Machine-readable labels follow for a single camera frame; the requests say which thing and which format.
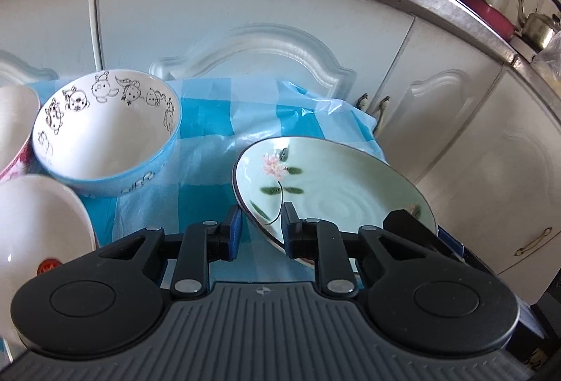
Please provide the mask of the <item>blue cartoon animal bowl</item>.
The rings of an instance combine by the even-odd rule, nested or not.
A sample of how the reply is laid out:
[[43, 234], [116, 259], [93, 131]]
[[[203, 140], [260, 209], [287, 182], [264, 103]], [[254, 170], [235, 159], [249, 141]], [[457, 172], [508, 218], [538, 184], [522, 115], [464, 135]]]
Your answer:
[[119, 197], [161, 171], [181, 122], [181, 100], [167, 82], [137, 70], [102, 70], [48, 97], [32, 147], [44, 170], [77, 193]]

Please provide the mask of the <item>blue checked tablecloth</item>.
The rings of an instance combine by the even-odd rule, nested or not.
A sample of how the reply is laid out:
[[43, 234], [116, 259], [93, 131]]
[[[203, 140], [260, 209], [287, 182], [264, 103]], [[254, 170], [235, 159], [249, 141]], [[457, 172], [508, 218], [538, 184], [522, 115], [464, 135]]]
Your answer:
[[191, 223], [223, 217], [234, 204], [231, 172], [249, 145], [303, 135], [384, 154], [374, 117], [288, 81], [174, 81], [182, 103], [179, 139], [168, 163], [147, 185], [119, 198], [84, 198], [100, 245], [149, 226], [183, 232]]

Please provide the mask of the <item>pink floral white bowl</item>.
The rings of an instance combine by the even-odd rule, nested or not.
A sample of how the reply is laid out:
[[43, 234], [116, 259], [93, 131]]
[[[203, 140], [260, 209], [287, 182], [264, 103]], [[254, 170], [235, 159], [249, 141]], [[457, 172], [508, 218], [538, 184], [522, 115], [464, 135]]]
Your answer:
[[1, 87], [1, 183], [27, 174], [34, 165], [31, 133], [41, 108], [29, 87]]

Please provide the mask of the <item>clear plastic bag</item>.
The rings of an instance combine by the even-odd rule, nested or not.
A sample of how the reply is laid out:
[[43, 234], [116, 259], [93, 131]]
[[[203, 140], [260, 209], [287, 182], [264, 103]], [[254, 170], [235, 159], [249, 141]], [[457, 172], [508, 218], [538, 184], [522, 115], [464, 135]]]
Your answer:
[[561, 33], [558, 32], [549, 44], [533, 57], [532, 67], [543, 77], [556, 83], [561, 79]]

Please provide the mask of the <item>red white bowl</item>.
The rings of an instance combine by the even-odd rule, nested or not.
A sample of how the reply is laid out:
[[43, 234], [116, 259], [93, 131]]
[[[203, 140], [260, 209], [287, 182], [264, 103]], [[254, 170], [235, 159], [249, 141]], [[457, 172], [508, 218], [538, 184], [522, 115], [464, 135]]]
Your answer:
[[1, 184], [1, 338], [8, 345], [23, 345], [11, 317], [17, 290], [96, 248], [87, 210], [69, 187], [35, 174]]

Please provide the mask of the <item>steel kettle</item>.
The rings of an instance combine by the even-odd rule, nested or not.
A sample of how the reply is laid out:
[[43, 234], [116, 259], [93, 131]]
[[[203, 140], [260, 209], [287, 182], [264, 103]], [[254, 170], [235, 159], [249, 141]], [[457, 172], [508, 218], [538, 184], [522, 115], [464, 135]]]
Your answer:
[[560, 17], [539, 12], [526, 15], [524, 0], [517, 1], [517, 23], [522, 39], [537, 53], [544, 50], [554, 36], [560, 32]]

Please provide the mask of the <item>green lotus plate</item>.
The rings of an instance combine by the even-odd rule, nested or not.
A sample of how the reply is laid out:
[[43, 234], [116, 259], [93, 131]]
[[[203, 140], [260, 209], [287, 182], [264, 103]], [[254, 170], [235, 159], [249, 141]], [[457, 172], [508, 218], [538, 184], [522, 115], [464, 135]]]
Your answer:
[[239, 206], [279, 251], [284, 250], [280, 212], [286, 202], [303, 220], [328, 220], [342, 232], [381, 227], [390, 212], [404, 209], [438, 233], [430, 205], [409, 180], [364, 151], [324, 139], [257, 141], [239, 155], [232, 184]]

